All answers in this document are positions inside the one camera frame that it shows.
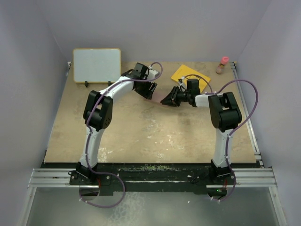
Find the pink glasses case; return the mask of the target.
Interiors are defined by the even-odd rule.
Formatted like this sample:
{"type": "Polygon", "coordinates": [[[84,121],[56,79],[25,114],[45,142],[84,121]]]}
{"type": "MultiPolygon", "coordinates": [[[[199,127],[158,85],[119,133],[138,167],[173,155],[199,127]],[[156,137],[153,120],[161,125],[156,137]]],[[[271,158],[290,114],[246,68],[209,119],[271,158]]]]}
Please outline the pink glasses case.
{"type": "Polygon", "coordinates": [[[155,105],[162,105],[161,101],[166,98],[168,94],[168,91],[155,90],[152,94],[152,99],[150,102],[155,105]]]}

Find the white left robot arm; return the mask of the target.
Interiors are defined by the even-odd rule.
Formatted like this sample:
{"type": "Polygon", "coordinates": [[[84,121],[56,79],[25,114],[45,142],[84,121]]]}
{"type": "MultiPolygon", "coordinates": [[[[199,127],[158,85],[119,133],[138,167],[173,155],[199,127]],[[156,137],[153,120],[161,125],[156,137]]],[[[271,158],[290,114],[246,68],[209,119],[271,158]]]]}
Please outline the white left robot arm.
{"type": "Polygon", "coordinates": [[[91,185],[96,181],[99,146],[105,129],[112,121],[113,104],[132,90],[151,100],[157,86],[154,81],[162,72],[163,66],[159,62],[150,66],[136,63],[134,69],[124,72],[107,88],[89,93],[83,113],[86,140],[82,156],[76,165],[76,173],[85,184],[91,185]]]}

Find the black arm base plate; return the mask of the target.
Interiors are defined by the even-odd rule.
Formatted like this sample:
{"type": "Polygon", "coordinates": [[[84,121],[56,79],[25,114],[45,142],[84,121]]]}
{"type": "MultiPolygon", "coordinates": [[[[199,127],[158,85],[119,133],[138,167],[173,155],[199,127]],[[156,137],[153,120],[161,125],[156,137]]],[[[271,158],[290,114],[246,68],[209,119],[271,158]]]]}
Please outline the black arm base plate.
{"type": "Polygon", "coordinates": [[[78,163],[43,163],[43,169],[67,173],[67,184],[114,192],[189,192],[225,196],[236,182],[228,167],[216,170],[211,163],[98,163],[92,171],[78,163]]]}

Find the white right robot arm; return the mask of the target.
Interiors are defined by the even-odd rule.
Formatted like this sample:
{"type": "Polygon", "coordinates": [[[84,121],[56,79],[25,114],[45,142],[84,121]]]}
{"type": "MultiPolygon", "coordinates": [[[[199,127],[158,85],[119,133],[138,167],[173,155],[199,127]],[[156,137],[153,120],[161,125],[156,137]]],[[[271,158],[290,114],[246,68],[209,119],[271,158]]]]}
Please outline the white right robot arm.
{"type": "Polygon", "coordinates": [[[231,175],[231,149],[233,135],[231,132],[242,121],[242,114],[232,92],[222,94],[201,94],[198,79],[187,79],[186,87],[182,80],[160,103],[179,107],[187,102],[193,107],[207,107],[213,127],[216,129],[215,151],[210,162],[209,179],[220,184],[231,175]]]}

